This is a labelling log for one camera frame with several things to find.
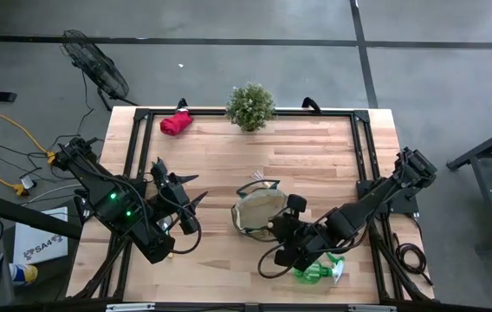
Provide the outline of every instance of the electric fan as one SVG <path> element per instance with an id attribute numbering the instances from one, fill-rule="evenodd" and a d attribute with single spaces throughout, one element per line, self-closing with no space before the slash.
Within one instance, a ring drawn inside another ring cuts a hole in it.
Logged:
<path id="1" fill-rule="evenodd" d="M 65 30 L 63 32 L 63 48 L 71 57 L 73 65 L 82 70 L 98 86 L 98 95 L 108 111 L 111 112 L 112 108 L 107 105 L 102 91 L 112 100 L 121 100 L 138 106 L 138 104 L 126 99 L 129 91 L 128 84 L 115 67 L 112 59 L 101 52 L 82 32 L 76 29 Z"/>

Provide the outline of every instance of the wooden table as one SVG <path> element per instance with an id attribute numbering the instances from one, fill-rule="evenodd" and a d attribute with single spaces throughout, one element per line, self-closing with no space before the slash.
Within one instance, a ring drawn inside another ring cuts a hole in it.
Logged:
<path id="1" fill-rule="evenodd" d="M 114 107 L 101 164 L 113 174 L 121 174 L 133 124 L 135 107 Z M 394 169 L 399 150 L 398 137 L 388 109 L 369 110 L 381 175 Z M 237 201 L 236 189 L 252 181 L 259 170 L 268 179 L 279 179 L 285 193 L 307 199 L 306 219 L 315 219 L 346 202 L 356 200 L 354 184 L 359 179 L 353 153 L 352 130 L 348 118 L 282 117 L 256 133 L 242 133 L 223 116 L 196 116 L 179 136 L 159 131 L 156 117 L 146 170 L 157 157 L 170 172 L 199 174 L 185 185 L 190 198 L 204 191 L 208 196 L 197 209 L 204 236 L 199 247 L 188 255 L 175 255 L 161 263 L 150 264 L 133 246 L 129 264 L 125 301 L 148 302 L 288 302 L 288 303 L 369 303 L 378 302 L 377 288 L 368 240 L 345 254 L 346 266 L 337 285 L 324 278 L 316 285 L 297 282 L 292 273 L 273 280 L 258 275 L 260 256 L 274 244 L 264 244 L 236 233 L 230 207 Z M 144 125 L 139 131 L 133 172 L 137 170 Z M 366 140 L 361 133 L 363 149 Z M 155 193 L 150 184 L 148 196 Z M 405 216 L 391 216 L 392 230 L 400 242 L 423 248 L 418 228 Z M 175 248 L 187 249 L 196 235 L 172 231 Z M 106 257 L 109 231 L 97 220 L 84 225 L 74 261 L 68 296 L 81 290 Z M 385 282 L 392 294 L 391 274 L 385 260 Z M 266 272 L 283 267 L 270 257 Z M 115 288 L 118 270 L 113 270 L 110 290 Z M 430 297 L 432 288 L 421 276 L 411 276 Z"/>

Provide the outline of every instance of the green spray bottle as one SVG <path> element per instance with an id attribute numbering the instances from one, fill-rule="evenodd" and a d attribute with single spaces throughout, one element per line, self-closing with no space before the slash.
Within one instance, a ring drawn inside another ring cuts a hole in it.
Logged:
<path id="1" fill-rule="evenodd" d="M 334 257 L 330 253 L 326 253 L 333 266 L 328 268 L 322 265 L 319 261 L 312 263 L 305 271 L 300 271 L 295 269 L 295 276 L 300 281 L 300 283 L 306 284 L 316 284 L 320 281 L 322 277 L 333 277 L 334 284 L 339 281 L 342 275 L 342 270 L 344 269 L 344 257 Z"/>

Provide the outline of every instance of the red cloth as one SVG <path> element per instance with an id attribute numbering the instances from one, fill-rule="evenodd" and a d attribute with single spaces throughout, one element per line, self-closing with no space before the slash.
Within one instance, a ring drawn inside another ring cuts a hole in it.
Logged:
<path id="1" fill-rule="evenodd" d="M 167 135 L 177 135 L 185 130 L 192 123 L 193 119 L 188 114 L 188 111 L 178 112 L 171 118 L 165 118 L 159 123 L 159 128 L 162 133 Z"/>

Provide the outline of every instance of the fan grille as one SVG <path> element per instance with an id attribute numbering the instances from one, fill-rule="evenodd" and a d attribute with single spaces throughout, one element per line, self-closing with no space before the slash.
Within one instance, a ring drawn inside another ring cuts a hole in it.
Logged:
<path id="1" fill-rule="evenodd" d="M 114 99 L 125 99 L 129 87 L 113 61 L 79 30 L 63 32 L 63 48 L 73 61 L 99 88 Z"/>

